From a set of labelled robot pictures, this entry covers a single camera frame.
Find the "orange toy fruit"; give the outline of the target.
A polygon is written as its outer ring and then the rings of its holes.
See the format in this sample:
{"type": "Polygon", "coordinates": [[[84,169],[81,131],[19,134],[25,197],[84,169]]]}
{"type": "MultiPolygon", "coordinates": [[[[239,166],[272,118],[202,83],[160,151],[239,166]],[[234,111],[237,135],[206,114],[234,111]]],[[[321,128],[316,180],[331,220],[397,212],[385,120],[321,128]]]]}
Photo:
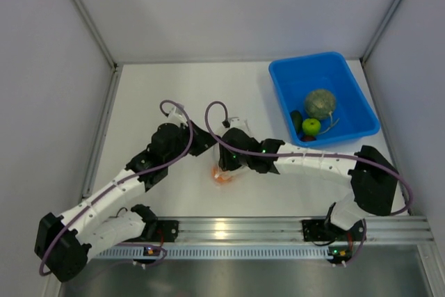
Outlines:
{"type": "Polygon", "coordinates": [[[211,178],[218,185],[226,185],[235,180],[235,176],[231,172],[219,170],[217,167],[211,169],[211,178]]]}

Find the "clear polka dot zip bag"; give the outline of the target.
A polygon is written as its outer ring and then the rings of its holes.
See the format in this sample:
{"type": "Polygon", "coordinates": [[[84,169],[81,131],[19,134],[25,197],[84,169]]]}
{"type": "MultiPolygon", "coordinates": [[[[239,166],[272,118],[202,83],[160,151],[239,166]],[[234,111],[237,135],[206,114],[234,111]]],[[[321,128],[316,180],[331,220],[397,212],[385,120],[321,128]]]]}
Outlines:
{"type": "MultiPolygon", "coordinates": [[[[248,121],[246,119],[240,119],[239,117],[229,118],[229,125],[231,128],[237,128],[244,131],[247,135],[251,136],[252,132],[248,126],[248,121]]],[[[215,183],[218,185],[226,185],[232,183],[233,181],[242,178],[249,169],[247,166],[236,167],[235,170],[223,170],[220,167],[221,161],[221,149],[220,145],[216,144],[212,149],[213,165],[211,167],[211,176],[215,183]]]]}

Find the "dark red toy fruit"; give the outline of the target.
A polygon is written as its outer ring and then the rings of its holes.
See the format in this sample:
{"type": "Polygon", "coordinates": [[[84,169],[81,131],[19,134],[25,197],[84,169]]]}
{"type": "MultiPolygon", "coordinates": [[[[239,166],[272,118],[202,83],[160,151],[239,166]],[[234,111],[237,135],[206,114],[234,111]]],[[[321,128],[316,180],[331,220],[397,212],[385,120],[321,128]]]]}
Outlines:
{"type": "Polygon", "coordinates": [[[302,142],[312,142],[316,140],[315,136],[304,135],[301,139],[302,142]]]}

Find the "dark green toy avocado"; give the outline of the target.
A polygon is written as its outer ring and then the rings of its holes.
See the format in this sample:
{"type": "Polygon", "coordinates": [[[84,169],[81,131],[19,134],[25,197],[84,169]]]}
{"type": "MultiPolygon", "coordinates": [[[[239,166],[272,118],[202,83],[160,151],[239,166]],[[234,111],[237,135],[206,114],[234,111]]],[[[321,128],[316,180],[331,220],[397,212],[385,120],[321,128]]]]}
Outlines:
{"type": "Polygon", "coordinates": [[[290,112],[290,117],[296,133],[299,134],[302,131],[302,114],[298,110],[294,110],[290,112]]]}

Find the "lime green toy fruit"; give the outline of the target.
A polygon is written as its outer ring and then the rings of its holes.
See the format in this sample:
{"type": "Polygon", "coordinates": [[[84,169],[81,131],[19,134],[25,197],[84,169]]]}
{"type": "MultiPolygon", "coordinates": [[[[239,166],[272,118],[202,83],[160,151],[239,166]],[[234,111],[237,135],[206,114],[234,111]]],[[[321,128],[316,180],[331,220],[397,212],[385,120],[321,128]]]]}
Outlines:
{"type": "Polygon", "coordinates": [[[321,123],[316,118],[307,118],[302,122],[302,131],[306,136],[317,136],[321,130],[321,123]]]}

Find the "green netted toy melon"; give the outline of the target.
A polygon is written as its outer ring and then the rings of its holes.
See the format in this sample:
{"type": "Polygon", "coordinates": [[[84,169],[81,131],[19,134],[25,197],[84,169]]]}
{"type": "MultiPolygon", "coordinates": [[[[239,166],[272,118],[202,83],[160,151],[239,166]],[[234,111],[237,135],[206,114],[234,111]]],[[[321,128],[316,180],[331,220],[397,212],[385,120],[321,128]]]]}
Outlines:
{"type": "Polygon", "coordinates": [[[317,89],[308,93],[304,100],[304,109],[310,118],[316,118],[319,121],[330,121],[327,128],[322,131],[321,134],[329,132],[339,121],[339,119],[334,120],[333,118],[333,114],[337,109],[337,99],[329,90],[317,89]]]}

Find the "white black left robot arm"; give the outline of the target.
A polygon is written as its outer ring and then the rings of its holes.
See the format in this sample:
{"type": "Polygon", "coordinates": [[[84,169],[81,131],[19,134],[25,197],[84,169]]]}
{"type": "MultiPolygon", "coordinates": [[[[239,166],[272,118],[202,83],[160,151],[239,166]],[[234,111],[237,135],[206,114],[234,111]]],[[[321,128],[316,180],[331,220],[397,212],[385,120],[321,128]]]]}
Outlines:
{"type": "Polygon", "coordinates": [[[34,252],[42,263],[39,273],[56,276],[60,282],[75,278],[97,249],[88,241],[96,229],[134,198],[148,192],[168,174],[168,168],[186,155],[199,156],[216,144],[194,122],[163,123],[151,142],[104,188],[59,215],[51,212],[40,219],[34,252]]]}

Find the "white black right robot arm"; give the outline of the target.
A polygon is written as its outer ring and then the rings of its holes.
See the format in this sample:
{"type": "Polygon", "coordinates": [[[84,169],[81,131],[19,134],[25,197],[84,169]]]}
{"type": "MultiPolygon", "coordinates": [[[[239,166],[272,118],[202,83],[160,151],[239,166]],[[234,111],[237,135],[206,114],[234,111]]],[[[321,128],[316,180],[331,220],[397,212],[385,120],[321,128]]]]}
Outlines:
{"type": "Polygon", "coordinates": [[[325,233],[341,239],[353,225],[369,216],[390,216],[398,185],[396,170],[374,147],[352,154],[299,147],[268,138],[257,141],[239,128],[218,139],[218,166],[224,172],[249,168],[260,174],[305,175],[348,188],[334,202],[324,222],[325,233]]]}

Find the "blue plastic bin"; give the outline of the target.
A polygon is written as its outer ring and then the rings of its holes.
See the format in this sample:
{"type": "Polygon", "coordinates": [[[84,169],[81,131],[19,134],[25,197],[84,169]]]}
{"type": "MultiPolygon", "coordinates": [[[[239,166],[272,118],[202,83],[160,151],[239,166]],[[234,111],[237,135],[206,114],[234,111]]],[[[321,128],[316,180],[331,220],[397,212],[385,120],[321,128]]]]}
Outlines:
{"type": "Polygon", "coordinates": [[[292,143],[324,146],[372,136],[380,123],[346,59],[331,51],[268,68],[292,143]]]}

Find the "aluminium frame rail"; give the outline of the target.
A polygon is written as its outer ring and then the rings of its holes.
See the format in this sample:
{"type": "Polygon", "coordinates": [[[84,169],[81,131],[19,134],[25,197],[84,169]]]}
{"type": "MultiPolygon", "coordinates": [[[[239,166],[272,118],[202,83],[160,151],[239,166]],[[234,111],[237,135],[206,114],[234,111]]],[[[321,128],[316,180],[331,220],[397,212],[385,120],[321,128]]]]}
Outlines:
{"type": "MultiPolygon", "coordinates": [[[[175,243],[283,242],[303,243],[302,221],[322,218],[141,218],[127,213],[109,218],[96,229],[88,241],[116,244],[124,240],[147,241],[145,232],[156,220],[178,220],[179,234],[175,243]]],[[[427,220],[420,216],[371,217],[362,222],[362,240],[382,244],[417,244],[433,240],[427,220]]]]}

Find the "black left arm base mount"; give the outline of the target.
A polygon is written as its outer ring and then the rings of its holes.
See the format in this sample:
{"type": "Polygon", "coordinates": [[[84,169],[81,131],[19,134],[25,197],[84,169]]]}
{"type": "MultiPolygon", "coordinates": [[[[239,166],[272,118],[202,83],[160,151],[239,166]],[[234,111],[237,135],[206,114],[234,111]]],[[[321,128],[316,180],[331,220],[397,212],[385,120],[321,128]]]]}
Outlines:
{"type": "Polygon", "coordinates": [[[156,220],[149,223],[145,232],[145,239],[149,242],[174,243],[179,234],[178,220],[156,220]]]}

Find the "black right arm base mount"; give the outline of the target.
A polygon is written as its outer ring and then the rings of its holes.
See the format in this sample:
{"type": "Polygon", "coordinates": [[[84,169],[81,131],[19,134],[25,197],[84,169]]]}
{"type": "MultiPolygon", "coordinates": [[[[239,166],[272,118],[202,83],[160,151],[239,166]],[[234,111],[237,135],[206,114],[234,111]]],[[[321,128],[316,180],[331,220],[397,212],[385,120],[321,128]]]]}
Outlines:
{"type": "Polygon", "coordinates": [[[307,219],[302,221],[302,233],[306,242],[361,241],[364,226],[362,221],[359,221],[349,230],[343,230],[336,225],[326,223],[324,219],[307,219]]]}

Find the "left vertical frame post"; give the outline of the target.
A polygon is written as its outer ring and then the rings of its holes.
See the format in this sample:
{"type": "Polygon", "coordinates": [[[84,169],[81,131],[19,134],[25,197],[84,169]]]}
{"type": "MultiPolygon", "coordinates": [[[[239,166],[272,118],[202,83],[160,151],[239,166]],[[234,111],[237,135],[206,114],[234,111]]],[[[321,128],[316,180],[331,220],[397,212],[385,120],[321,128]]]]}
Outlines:
{"type": "Polygon", "coordinates": [[[91,38],[99,48],[100,52],[102,53],[102,56],[105,58],[107,64],[110,66],[111,69],[115,70],[117,68],[117,63],[112,56],[111,52],[109,51],[108,47],[106,46],[106,43],[99,32],[99,29],[97,28],[97,25],[95,24],[90,11],[87,9],[86,5],[84,4],[83,0],[70,0],[78,14],[78,16],[81,18],[82,22],[85,24],[91,38]]]}

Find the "vertical frame post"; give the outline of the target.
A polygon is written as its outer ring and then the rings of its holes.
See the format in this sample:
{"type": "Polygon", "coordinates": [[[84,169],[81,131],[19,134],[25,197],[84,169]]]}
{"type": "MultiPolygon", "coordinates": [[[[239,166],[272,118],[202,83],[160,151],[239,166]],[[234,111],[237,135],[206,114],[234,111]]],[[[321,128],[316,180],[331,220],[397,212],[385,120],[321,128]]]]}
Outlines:
{"type": "Polygon", "coordinates": [[[106,43],[99,32],[99,29],[97,28],[97,25],[95,24],[90,11],[87,9],[86,5],[84,4],[83,0],[70,0],[78,14],[78,16],[81,18],[82,22],[85,24],[91,38],[99,48],[100,52],[102,53],[102,56],[105,58],[107,64],[110,66],[111,69],[115,70],[117,68],[117,63],[112,56],[111,52],[109,51],[108,47],[106,46],[106,43]]]}
{"type": "Polygon", "coordinates": [[[376,29],[374,30],[371,39],[367,43],[364,52],[362,53],[360,59],[360,63],[362,66],[366,64],[366,62],[370,59],[372,53],[377,47],[379,41],[382,39],[385,31],[388,29],[391,24],[392,19],[396,15],[398,9],[404,0],[391,0],[389,3],[389,7],[386,9],[382,19],[379,21],[376,29]]]}

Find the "right vertical frame post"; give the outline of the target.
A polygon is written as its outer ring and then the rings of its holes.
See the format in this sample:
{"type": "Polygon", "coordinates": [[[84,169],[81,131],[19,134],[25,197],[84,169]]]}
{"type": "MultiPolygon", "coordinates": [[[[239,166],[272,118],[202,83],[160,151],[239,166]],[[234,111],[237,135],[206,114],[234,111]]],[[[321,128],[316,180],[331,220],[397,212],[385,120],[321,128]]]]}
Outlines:
{"type": "Polygon", "coordinates": [[[391,24],[392,19],[396,15],[398,9],[404,0],[391,0],[389,3],[389,7],[386,9],[382,19],[379,21],[376,29],[374,30],[371,39],[367,43],[364,52],[362,53],[360,59],[360,63],[362,66],[366,64],[366,62],[370,59],[372,53],[377,47],[379,41],[382,39],[385,31],[388,29],[391,24]]]}

